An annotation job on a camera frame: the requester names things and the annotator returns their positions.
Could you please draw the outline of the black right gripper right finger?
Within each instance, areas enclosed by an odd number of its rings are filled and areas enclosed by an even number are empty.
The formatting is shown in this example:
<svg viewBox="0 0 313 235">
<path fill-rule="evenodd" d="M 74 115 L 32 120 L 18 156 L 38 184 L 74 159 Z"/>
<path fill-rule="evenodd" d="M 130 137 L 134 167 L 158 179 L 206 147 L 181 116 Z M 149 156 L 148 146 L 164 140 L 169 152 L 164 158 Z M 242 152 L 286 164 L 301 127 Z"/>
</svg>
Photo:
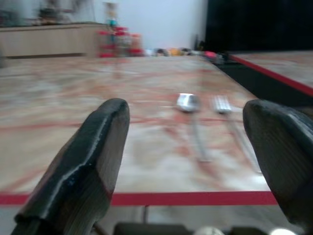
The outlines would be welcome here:
<svg viewBox="0 0 313 235">
<path fill-rule="evenodd" d="M 285 217 L 313 233 L 313 107 L 255 99 L 245 104 L 243 123 Z"/>
</svg>

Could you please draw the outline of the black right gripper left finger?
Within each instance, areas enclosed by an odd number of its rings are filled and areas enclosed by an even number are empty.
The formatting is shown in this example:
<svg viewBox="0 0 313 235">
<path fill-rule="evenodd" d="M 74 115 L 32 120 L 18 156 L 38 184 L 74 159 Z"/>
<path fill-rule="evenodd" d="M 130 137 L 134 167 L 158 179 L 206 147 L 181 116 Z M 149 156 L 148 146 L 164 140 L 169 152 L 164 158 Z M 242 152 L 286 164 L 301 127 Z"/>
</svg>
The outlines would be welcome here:
<svg viewBox="0 0 313 235">
<path fill-rule="evenodd" d="M 90 113 L 15 216 L 11 235 L 90 235 L 110 206 L 128 130 L 123 99 Z"/>
</svg>

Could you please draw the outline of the silver metal fork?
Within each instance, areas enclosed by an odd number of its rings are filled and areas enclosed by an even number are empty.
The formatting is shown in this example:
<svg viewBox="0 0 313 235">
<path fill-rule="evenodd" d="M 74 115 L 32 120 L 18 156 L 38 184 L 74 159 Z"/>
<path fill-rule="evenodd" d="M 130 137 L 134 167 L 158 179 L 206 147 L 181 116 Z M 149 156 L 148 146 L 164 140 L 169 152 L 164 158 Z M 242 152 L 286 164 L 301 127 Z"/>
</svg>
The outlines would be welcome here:
<svg viewBox="0 0 313 235">
<path fill-rule="evenodd" d="M 239 144 L 242 152 L 244 153 L 247 160 L 249 160 L 250 165 L 253 170 L 261 174 L 261 170 L 254 153 L 253 147 L 247 138 L 244 131 L 236 124 L 235 119 L 232 117 L 232 108 L 228 101 L 228 98 L 223 95 L 216 95 L 213 98 L 214 109 L 217 113 L 225 117 L 228 127 L 231 133 L 234 135 L 236 142 Z"/>
</svg>

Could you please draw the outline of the silver metal spoon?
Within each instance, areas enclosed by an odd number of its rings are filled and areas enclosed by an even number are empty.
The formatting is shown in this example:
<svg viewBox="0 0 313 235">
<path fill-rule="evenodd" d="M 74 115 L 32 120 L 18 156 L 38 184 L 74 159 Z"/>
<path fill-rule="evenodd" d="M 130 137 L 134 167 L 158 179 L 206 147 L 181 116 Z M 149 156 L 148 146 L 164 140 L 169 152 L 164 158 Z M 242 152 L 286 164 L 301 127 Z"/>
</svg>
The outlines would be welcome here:
<svg viewBox="0 0 313 235">
<path fill-rule="evenodd" d="M 177 108 L 189 115 L 191 128 L 193 132 L 194 142 L 199 152 L 199 161 L 209 163 L 212 161 L 210 154 L 207 153 L 206 148 L 202 142 L 199 125 L 196 113 L 200 110 L 200 100 L 195 94 L 179 93 L 177 101 Z"/>
</svg>

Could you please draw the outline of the large black screen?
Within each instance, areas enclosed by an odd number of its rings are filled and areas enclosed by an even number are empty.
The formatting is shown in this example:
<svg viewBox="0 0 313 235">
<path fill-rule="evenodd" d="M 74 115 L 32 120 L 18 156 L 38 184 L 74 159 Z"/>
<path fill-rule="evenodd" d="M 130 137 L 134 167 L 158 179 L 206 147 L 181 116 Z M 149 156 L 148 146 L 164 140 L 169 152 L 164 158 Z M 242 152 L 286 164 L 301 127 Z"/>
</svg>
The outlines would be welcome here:
<svg viewBox="0 0 313 235">
<path fill-rule="evenodd" d="M 313 0 L 208 0 L 204 49 L 313 49 Z"/>
</svg>

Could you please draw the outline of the red rack with jars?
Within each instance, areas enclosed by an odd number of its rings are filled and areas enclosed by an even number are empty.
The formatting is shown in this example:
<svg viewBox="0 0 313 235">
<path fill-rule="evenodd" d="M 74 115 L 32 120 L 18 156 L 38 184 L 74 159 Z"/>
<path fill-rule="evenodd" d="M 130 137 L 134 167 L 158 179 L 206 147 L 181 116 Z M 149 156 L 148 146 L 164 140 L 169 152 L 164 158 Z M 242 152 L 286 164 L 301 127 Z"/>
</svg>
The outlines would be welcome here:
<svg viewBox="0 0 313 235">
<path fill-rule="evenodd" d="M 116 26 L 99 30 L 96 35 L 100 58 L 144 55 L 141 34 L 130 33 L 127 27 Z"/>
</svg>

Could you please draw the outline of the light wooden sideboard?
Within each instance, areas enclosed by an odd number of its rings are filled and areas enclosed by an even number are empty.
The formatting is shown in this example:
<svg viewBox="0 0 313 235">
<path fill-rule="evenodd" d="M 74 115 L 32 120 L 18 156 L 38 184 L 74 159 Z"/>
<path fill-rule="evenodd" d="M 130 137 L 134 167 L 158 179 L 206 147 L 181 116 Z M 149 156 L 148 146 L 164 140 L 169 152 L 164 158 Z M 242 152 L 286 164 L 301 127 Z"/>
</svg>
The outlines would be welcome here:
<svg viewBox="0 0 313 235">
<path fill-rule="evenodd" d="M 95 57 L 99 23 L 73 23 L 0 28 L 0 50 L 8 58 Z"/>
</svg>

